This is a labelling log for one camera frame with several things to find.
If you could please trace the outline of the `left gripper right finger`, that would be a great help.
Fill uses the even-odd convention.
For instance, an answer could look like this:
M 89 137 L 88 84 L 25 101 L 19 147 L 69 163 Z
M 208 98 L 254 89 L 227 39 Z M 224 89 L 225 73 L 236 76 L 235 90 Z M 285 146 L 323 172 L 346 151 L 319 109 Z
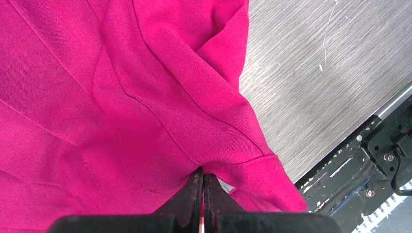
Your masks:
M 206 233 L 230 233 L 231 221 L 245 210 L 226 193 L 215 175 L 204 176 L 204 226 Z

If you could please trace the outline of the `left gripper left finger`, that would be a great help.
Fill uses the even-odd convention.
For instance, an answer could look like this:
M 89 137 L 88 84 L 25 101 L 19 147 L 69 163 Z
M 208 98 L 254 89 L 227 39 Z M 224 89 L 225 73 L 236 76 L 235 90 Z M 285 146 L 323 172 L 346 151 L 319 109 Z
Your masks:
M 198 233 L 201 227 L 203 171 L 190 174 L 184 186 L 154 214 L 166 219 L 163 233 Z

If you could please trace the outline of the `magenta skirt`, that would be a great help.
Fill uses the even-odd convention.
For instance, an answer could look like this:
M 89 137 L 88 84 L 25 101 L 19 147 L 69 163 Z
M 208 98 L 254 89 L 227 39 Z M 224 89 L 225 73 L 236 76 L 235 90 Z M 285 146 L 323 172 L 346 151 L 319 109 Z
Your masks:
M 3 0 L 0 230 L 150 214 L 202 168 L 248 211 L 307 205 L 239 91 L 247 0 Z

